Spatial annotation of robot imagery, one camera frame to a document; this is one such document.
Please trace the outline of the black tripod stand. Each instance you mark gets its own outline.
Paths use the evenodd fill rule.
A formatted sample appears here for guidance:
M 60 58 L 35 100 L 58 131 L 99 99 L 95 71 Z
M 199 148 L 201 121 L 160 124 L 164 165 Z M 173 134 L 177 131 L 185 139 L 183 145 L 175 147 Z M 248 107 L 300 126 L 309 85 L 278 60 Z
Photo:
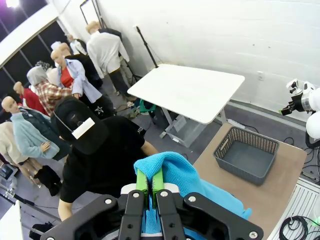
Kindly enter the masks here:
M 147 43 L 147 41 L 145 40 L 145 38 L 144 38 L 144 36 L 143 36 L 140 28 L 139 28 L 137 25 L 135 25 L 133 28 L 138 32 L 138 34 L 139 34 L 139 36 L 140 36 L 140 38 L 141 38 L 141 40 L 142 40 L 142 42 L 143 42 L 143 45 L 145 46 L 145 48 L 146 48 L 146 50 L 147 50 L 147 52 L 148 52 L 148 54 L 149 54 L 149 56 L 150 56 L 150 59 L 151 59 L 152 62 L 153 62 L 154 67 L 155 67 L 155 68 L 158 68 L 159 66 L 158 66 L 158 64 L 157 64 L 157 62 L 156 62 L 153 54 L 151 53 L 151 50 L 150 50 L 150 48 L 149 48 L 149 46 L 148 46 L 148 43 Z

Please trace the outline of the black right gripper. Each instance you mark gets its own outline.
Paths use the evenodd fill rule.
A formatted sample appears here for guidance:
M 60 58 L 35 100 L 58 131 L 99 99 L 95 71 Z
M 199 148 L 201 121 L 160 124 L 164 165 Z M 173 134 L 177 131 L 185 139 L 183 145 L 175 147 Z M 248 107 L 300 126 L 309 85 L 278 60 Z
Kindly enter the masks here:
M 302 96 L 303 94 L 296 94 L 291 97 L 289 105 L 279 110 L 279 113 L 283 116 L 290 115 L 293 111 L 303 112 L 304 108 L 302 106 Z

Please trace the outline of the mannequin in red jacket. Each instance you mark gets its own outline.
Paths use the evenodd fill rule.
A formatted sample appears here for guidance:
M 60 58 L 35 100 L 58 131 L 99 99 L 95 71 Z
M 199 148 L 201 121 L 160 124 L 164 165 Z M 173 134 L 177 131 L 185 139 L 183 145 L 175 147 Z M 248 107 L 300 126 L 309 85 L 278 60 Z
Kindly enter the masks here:
M 39 97 L 29 88 L 24 88 L 20 81 L 16 82 L 13 86 L 13 90 L 20 96 L 22 105 L 34 110 L 37 110 L 44 115 L 48 115 L 42 104 L 40 103 Z

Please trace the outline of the turquoise terry garment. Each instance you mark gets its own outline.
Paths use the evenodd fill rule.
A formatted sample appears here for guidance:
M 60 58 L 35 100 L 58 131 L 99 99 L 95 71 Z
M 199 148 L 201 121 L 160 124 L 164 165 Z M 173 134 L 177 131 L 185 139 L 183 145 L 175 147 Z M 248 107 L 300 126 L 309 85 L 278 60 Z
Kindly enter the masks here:
M 141 171 L 148 180 L 162 169 L 163 182 L 177 185 L 182 197 L 192 192 L 200 193 L 216 204 L 248 220 L 252 214 L 243 203 L 229 192 L 200 178 L 196 169 L 181 154 L 167 151 L 137 160 L 134 170 Z

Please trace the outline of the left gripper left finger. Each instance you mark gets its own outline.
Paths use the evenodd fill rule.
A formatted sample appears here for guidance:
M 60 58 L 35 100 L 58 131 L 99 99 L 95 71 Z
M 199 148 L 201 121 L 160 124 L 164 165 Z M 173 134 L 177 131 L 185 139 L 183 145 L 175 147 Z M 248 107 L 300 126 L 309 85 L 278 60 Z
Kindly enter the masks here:
M 147 196 L 148 179 L 137 170 L 136 183 L 124 186 L 119 198 L 101 195 L 41 240 L 140 240 Z

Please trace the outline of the mannequin in white shirt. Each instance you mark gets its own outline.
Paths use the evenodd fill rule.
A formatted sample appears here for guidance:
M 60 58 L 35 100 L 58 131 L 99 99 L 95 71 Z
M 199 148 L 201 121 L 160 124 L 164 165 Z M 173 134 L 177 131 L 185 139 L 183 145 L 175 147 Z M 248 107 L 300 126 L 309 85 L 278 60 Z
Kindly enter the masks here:
M 129 87 L 120 70 L 120 56 L 129 62 L 129 55 L 119 36 L 99 32 L 99 29 L 100 25 L 96 21 L 92 21 L 86 26 L 86 30 L 90 34 L 90 39 L 86 43 L 88 56 L 100 78 L 103 78 L 104 74 L 107 73 L 116 90 L 127 101 L 134 102 L 137 98 L 128 94 Z

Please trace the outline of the mannequin with bucket hat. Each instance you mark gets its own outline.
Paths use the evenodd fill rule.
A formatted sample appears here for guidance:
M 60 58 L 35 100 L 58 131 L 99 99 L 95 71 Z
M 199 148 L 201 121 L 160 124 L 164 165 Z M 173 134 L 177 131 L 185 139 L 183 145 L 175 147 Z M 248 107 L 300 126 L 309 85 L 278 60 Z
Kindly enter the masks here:
M 59 85 L 58 81 L 58 69 L 55 66 L 50 65 L 47 62 L 44 61 L 38 61 L 35 66 L 41 66 L 43 70 L 45 71 L 47 75 L 47 79 L 51 84 L 54 84 L 56 86 Z

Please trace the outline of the small mannequin in white top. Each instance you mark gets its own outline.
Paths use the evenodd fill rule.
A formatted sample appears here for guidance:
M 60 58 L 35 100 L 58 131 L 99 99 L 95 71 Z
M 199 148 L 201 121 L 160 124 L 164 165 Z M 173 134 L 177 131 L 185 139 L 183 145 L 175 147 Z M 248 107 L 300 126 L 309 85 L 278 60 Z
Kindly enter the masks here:
M 87 55 L 86 43 L 78 38 L 74 38 L 72 35 L 66 35 L 67 40 L 69 42 L 69 46 L 71 47 L 72 53 L 74 55 L 83 54 Z

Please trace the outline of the white ribbed panel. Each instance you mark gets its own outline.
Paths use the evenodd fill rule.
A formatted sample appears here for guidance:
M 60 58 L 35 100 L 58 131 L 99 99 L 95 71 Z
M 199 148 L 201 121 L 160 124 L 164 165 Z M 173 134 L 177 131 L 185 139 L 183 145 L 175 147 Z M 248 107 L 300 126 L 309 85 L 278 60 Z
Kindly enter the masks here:
M 312 219 L 312 211 L 316 204 L 318 195 L 320 194 L 320 186 L 303 179 L 298 178 L 298 181 L 294 187 L 293 193 L 289 199 L 289 202 L 280 217 L 278 223 L 274 227 L 273 231 L 267 238 L 267 240 L 280 240 L 279 233 L 283 221 L 292 216 L 304 216 Z M 316 237 L 320 237 L 320 227 L 306 219 L 308 223 L 308 233 L 306 240 L 314 240 Z M 303 227 L 301 223 L 296 230 L 290 230 L 287 226 L 283 229 L 283 234 L 288 240 L 294 240 L 299 237 Z

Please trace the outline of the mannequin in cream jacket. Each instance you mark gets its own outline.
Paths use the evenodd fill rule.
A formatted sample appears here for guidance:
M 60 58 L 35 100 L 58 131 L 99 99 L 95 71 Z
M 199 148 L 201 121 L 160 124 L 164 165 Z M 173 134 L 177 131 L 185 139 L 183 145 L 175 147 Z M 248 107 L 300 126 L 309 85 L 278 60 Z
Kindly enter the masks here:
M 60 177 L 48 165 L 41 165 L 35 158 L 23 155 L 16 144 L 13 123 L 6 121 L 0 123 L 0 155 L 17 167 L 32 184 L 38 188 L 45 186 L 51 196 L 60 191 Z

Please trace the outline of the white head-mounted device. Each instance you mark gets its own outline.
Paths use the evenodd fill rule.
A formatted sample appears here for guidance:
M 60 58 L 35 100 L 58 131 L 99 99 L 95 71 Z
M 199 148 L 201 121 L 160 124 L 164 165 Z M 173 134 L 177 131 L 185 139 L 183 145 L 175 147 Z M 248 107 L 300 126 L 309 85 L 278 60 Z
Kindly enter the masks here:
M 84 135 L 94 125 L 95 125 L 95 122 L 92 120 L 91 117 L 89 117 L 72 132 L 72 135 L 78 140 L 82 135 Z

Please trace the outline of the grey woven plastic basket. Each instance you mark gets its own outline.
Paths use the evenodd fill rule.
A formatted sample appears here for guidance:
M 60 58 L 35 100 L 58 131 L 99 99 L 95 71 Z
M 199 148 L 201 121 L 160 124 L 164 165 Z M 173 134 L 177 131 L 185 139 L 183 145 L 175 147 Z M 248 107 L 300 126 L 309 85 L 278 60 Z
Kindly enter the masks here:
M 246 129 L 231 127 L 213 156 L 220 168 L 261 186 L 273 166 L 279 142 Z

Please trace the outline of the white power strip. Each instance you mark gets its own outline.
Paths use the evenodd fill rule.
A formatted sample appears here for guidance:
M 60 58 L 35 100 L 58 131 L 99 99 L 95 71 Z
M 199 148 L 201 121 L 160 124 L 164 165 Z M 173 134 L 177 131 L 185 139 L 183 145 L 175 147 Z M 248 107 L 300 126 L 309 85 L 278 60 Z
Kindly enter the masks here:
M 235 120 L 233 120 L 233 119 L 230 119 L 230 118 L 227 119 L 227 122 L 228 122 L 229 124 L 237 127 L 237 128 L 241 128 L 241 129 L 245 129 L 245 128 L 246 128 L 243 124 L 241 124 L 241 123 L 239 123 L 239 122 L 237 122 L 237 121 L 235 121 Z

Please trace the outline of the white side table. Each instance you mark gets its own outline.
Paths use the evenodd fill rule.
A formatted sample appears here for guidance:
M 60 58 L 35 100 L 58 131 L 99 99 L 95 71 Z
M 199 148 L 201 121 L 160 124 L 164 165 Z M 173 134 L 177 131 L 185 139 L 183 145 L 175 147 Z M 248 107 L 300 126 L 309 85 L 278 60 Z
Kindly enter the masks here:
M 244 80 L 238 74 L 161 64 L 128 93 L 161 107 L 169 125 L 179 115 L 204 125 L 214 119 L 227 123 L 224 108 Z

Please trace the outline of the green fabric bag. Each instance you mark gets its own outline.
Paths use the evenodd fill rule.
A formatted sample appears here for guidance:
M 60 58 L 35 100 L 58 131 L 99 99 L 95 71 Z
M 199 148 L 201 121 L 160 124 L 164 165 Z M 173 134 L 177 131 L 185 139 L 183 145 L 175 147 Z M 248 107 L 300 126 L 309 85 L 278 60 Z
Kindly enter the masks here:
M 155 104 L 145 101 L 143 99 L 140 99 L 139 112 L 141 114 L 148 115 L 150 113 L 153 113 L 156 110 L 156 107 L 157 106 Z

